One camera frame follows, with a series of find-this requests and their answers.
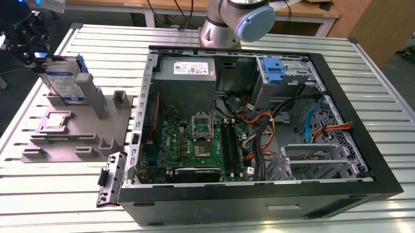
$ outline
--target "blue cable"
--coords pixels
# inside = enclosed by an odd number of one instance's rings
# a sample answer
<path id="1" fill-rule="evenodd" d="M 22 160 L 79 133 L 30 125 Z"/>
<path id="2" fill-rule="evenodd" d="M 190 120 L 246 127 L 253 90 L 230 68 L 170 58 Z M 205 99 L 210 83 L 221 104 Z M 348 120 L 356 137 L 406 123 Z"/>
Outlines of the blue cable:
<path id="1" fill-rule="evenodd" d="M 310 110 L 309 116 L 308 116 L 308 120 L 306 120 L 306 138 L 308 138 L 308 142 L 312 142 L 312 134 L 310 134 L 310 123 L 312 123 L 312 118 L 314 115 L 314 111 L 318 110 L 320 108 L 322 108 L 321 106 L 314 107 Z"/>

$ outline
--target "power supply label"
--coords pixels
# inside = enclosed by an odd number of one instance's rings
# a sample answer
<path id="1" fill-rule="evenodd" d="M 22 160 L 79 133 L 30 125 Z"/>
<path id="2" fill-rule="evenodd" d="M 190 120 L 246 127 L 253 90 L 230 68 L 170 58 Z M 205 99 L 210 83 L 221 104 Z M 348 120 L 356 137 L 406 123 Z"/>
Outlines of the power supply label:
<path id="1" fill-rule="evenodd" d="M 177 62 L 174 74 L 209 75 L 207 62 Z"/>

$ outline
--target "gray floor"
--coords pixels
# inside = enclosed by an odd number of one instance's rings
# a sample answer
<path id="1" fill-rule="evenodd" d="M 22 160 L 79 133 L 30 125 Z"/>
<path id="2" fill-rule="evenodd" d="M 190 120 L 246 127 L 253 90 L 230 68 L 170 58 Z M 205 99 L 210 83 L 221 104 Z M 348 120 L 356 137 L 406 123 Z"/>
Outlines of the gray floor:
<path id="1" fill-rule="evenodd" d="M 142 14 L 67 11 L 59 19 L 53 19 L 50 12 L 46 12 L 46 15 L 53 38 L 50 41 L 51 53 L 55 52 L 73 23 L 146 26 L 146 20 Z M 165 24 L 169 24 L 163 16 L 159 16 L 159 19 Z M 183 24 L 185 22 L 182 16 L 169 18 L 169 20 L 175 24 Z M 189 28 L 198 29 L 198 27 L 202 27 L 203 22 L 205 19 L 202 17 L 194 17 Z M 2 76 L 10 84 L 10 89 L 6 92 L 0 91 L 2 135 L 38 80 L 38 76 L 31 73 L 31 71 L 22 70 L 25 67 L 19 64 L 18 61 L 14 61 L 10 55 L 5 52 L 0 52 L 0 61 L 0 74 L 7 71 L 19 69 L 19 71 L 10 72 Z M 409 104 L 413 108 L 415 108 L 415 63 L 404 60 L 401 55 L 396 55 L 382 70 L 402 96 L 408 100 Z"/>
<path id="2" fill-rule="evenodd" d="M 382 72 L 412 108 L 415 109 L 415 61 L 405 60 L 401 54 L 396 54 L 382 68 Z"/>

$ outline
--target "ram slot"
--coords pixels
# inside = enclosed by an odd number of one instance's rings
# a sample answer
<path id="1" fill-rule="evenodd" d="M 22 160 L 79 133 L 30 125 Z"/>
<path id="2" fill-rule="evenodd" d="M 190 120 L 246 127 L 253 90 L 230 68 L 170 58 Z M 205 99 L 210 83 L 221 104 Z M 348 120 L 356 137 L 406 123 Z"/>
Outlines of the ram slot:
<path id="1" fill-rule="evenodd" d="M 223 162 L 225 162 L 225 169 L 226 174 L 230 175 L 233 170 L 231 165 L 231 151 L 230 151 L 230 141 L 229 141 L 229 124 L 221 124 L 221 134 L 222 134 L 222 153 L 223 153 Z"/>
<path id="2" fill-rule="evenodd" d="M 231 151 L 231 163 L 234 168 L 234 173 L 237 176 L 242 173 L 241 167 L 241 156 L 238 152 L 238 139 L 236 132 L 236 124 L 230 123 L 229 125 L 229 138 L 230 138 L 230 151 Z"/>

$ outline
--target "slotted metal table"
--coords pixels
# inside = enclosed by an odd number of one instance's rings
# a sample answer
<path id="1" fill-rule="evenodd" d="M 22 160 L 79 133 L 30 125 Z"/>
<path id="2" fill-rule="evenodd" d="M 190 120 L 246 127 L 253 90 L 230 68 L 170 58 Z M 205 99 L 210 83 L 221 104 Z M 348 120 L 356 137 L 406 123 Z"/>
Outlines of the slotted metal table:
<path id="1" fill-rule="evenodd" d="M 105 94 L 123 89 L 137 96 L 137 106 L 149 45 L 199 46 L 198 35 L 197 30 L 75 25 L 57 55 L 81 53 Z M 244 48 L 324 54 L 405 193 L 330 219 L 141 227 L 121 207 L 95 207 L 105 162 L 21 162 L 49 105 L 47 88 L 39 80 L 0 139 L 0 232 L 413 232 L 415 114 L 361 45 L 348 39 L 268 35 L 244 43 Z"/>

